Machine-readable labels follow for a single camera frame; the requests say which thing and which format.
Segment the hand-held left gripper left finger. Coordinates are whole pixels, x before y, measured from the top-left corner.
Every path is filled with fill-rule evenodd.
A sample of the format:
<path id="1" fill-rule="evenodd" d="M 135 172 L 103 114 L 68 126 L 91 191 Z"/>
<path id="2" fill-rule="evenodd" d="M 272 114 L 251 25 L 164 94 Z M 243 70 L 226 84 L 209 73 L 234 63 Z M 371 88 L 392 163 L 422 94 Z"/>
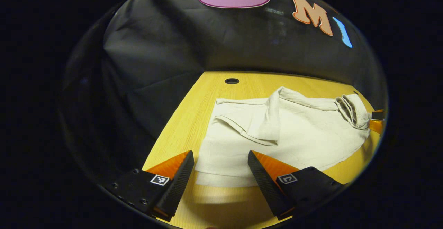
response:
<path id="1" fill-rule="evenodd" d="M 170 222 L 193 167 L 193 151 L 188 150 L 147 170 L 130 170 L 104 188 L 135 210 Z"/>

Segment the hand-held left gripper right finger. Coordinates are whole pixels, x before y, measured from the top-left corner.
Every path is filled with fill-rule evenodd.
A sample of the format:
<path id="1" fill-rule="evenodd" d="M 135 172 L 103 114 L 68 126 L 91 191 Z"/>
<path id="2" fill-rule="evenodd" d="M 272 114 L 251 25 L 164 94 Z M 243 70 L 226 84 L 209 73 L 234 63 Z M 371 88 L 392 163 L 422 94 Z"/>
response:
<path id="1" fill-rule="evenodd" d="M 248 153 L 248 166 L 278 220 L 306 216 L 346 188 L 313 166 L 298 169 L 254 150 Z"/>

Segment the white jeans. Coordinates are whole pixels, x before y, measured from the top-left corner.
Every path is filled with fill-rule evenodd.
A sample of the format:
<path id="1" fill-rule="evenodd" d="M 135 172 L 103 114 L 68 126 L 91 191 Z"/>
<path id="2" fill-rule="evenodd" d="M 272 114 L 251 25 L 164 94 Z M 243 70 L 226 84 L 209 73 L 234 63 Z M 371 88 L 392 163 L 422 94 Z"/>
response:
<path id="1" fill-rule="evenodd" d="M 370 135 L 356 94 L 307 98 L 280 87 L 268 98 L 217 99 L 195 166 L 197 185 L 252 187 L 251 150 L 321 171 L 353 155 Z"/>

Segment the black backdrop cloth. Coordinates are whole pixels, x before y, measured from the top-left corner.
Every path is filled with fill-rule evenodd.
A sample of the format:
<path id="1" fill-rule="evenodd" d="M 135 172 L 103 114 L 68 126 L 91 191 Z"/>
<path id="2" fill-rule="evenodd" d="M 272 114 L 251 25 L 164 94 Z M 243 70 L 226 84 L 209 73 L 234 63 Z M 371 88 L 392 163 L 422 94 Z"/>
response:
<path id="1" fill-rule="evenodd" d="M 350 84 L 388 107 L 386 78 L 362 32 L 323 0 L 221 8 L 200 0 L 125 0 L 84 34 L 62 79 L 66 144 L 106 185 L 141 168 L 205 71 L 298 74 Z"/>

